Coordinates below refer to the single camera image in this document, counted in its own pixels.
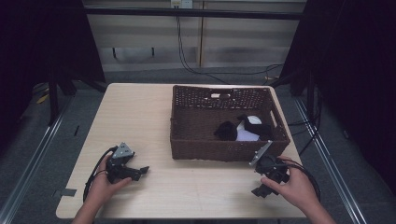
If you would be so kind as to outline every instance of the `wire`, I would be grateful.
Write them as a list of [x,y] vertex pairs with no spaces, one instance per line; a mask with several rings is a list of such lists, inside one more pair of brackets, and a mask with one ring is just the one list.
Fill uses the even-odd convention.
[[96,170],[98,169],[99,164],[102,162],[103,158],[104,158],[110,151],[114,153],[114,152],[117,150],[117,148],[118,148],[118,147],[111,147],[111,148],[109,148],[109,149],[102,155],[102,157],[99,159],[99,161],[96,163],[96,165],[95,165],[95,167],[93,168],[93,171],[92,171],[90,177],[88,178],[87,183],[85,183],[84,194],[82,195],[82,201],[83,201],[83,202],[85,202],[85,199],[86,199],[87,196],[88,196],[88,192],[90,191],[90,187],[91,187],[92,181],[95,179],[95,173],[96,173]]
[[94,177],[96,177],[97,175],[99,175],[99,174],[101,174],[101,173],[103,173],[103,172],[107,172],[107,170],[101,170],[101,171],[99,171],[99,172],[96,172],[96,174],[95,174]]
[[323,102],[323,97],[320,94],[320,91],[317,91],[317,97],[318,97],[318,104],[317,104],[317,115],[315,120],[313,122],[307,121],[307,123],[312,123],[316,128],[314,134],[312,134],[311,139],[309,139],[308,143],[306,143],[305,147],[299,152],[299,156],[303,155],[305,150],[308,148],[308,146],[314,141],[314,139],[317,137],[319,127],[320,127],[320,121],[321,121],[321,110],[322,110],[322,102]]
[[198,72],[198,71],[195,71],[194,69],[192,69],[192,68],[188,65],[187,60],[186,60],[186,56],[185,56],[185,54],[184,54],[184,50],[183,50],[183,41],[182,41],[182,38],[181,38],[180,17],[177,17],[177,40],[178,40],[178,55],[179,55],[179,59],[180,59],[180,61],[181,61],[181,64],[183,65],[183,67],[184,67],[187,71],[189,71],[189,72],[191,72],[191,73],[193,73],[193,74],[195,74],[195,75],[204,75],[204,76],[212,77],[212,78],[214,78],[215,80],[217,80],[217,81],[219,81],[219,82],[221,82],[221,83],[227,84],[227,85],[231,85],[231,84],[228,83],[228,82],[226,82],[226,81],[224,81],[224,80],[222,80],[222,79],[220,79],[220,78],[218,78],[218,77],[214,77],[213,75],[242,75],[242,76],[253,76],[253,75],[259,75],[259,74],[265,73],[265,74],[266,74],[266,81],[262,84],[262,85],[265,85],[265,84],[267,83],[268,79],[269,79],[269,77],[268,77],[268,76],[269,76],[269,75],[268,75],[268,72],[271,71],[271,70],[274,70],[274,69],[278,68],[279,66],[282,66],[282,65],[283,65],[283,63],[279,63],[279,64],[270,64],[270,65],[268,65],[268,66],[265,68],[265,70],[262,70],[262,71],[259,71],[259,72],[252,72],[252,73],[232,73],[232,72],[211,72],[211,73],[203,73],[203,72]]
[[299,132],[297,132],[297,133],[292,133],[291,136],[295,136],[295,135],[297,135],[297,134],[305,133],[305,132],[306,132],[306,129],[303,129],[302,131],[299,131]]

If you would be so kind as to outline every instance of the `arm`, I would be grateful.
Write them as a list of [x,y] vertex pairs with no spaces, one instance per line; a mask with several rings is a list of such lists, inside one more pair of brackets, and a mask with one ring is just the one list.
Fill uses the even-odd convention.
[[[279,157],[282,160],[290,160],[287,157]],[[266,177],[262,178],[262,183],[271,189],[279,192],[289,203],[298,207],[313,224],[334,224],[330,214],[318,201],[314,187],[308,177],[296,168],[289,168],[290,180],[284,185]]]
[[110,184],[107,180],[106,172],[101,172],[106,169],[106,156],[96,171],[97,175],[92,182],[90,192],[88,193],[87,199],[84,204],[78,210],[76,217],[73,220],[73,224],[88,224],[93,223],[96,213],[119,189],[127,186],[132,182],[132,178],[122,179],[116,184]]

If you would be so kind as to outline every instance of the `black object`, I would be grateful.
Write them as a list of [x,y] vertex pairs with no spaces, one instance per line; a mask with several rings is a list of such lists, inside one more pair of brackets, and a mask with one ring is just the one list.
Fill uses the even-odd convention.
[[[261,175],[267,176],[269,179],[274,180],[276,183],[288,182],[289,175],[287,174],[288,166],[282,160],[275,158],[274,156],[267,155],[260,158],[257,162],[255,171]],[[261,184],[258,188],[251,191],[257,197],[265,198],[267,195],[274,193],[278,195],[279,193],[275,190]]]
[[[109,152],[113,152],[113,154],[106,161],[106,169],[103,171],[97,171],[99,164]],[[110,183],[114,183],[116,179],[123,179],[126,177],[131,177],[133,180],[137,181],[140,179],[141,175],[146,174],[149,169],[148,166],[141,168],[140,170],[131,169],[125,166],[125,163],[128,162],[133,156],[134,152],[129,149],[125,143],[121,143],[119,147],[115,146],[109,148],[96,163],[87,183],[85,183],[82,201],[85,202],[88,192],[90,191],[92,181],[95,179],[96,175],[101,172],[107,172],[107,179]]]
[[[316,179],[296,161],[281,160],[280,158],[276,158],[272,155],[264,155],[257,161],[255,171],[261,175],[267,176],[269,179],[272,179],[279,184],[280,182],[287,183],[289,181],[290,176],[287,174],[287,171],[290,167],[299,169],[308,177],[314,187],[318,200],[320,201],[320,189]],[[263,198],[271,193],[274,193],[275,195],[279,194],[264,184],[261,184],[259,188],[256,188],[251,192],[257,197]]]
[[214,135],[222,141],[235,141],[238,136],[238,131],[232,122],[225,121],[220,124],[218,129],[214,132]]
[[128,168],[125,164],[134,156],[132,155],[126,157],[113,158],[109,157],[106,162],[107,179],[110,183],[114,183],[117,179],[124,179],[131,177],[132,180],[138,181],[141,175],[148,172],[149,167],[143,167],[139,170]]
[[269,139],[272,139],[271,125],[269,124],[252,124],[250,120],[248,120],[248,116],[243,114],[238,117],[239,120],[243,120],[245,122],[245,130],[250,133],[255,133],[258,136],[262,137],[264,135],[268,136]]

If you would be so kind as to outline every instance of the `black tape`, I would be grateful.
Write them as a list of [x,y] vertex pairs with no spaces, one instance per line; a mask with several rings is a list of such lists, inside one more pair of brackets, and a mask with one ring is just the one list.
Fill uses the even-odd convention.
[[62,198],[62,196],[74,197],[76,194],[76,189],[57,189],[53,192],[52,197]]

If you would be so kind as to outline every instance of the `electrical outlet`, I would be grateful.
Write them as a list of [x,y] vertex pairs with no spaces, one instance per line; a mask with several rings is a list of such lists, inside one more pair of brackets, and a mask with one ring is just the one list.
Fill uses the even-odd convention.
[[171,8],[181,8],[181,0],[171,0]]
[[192,8],[192,0],[181,0],[181,8]]

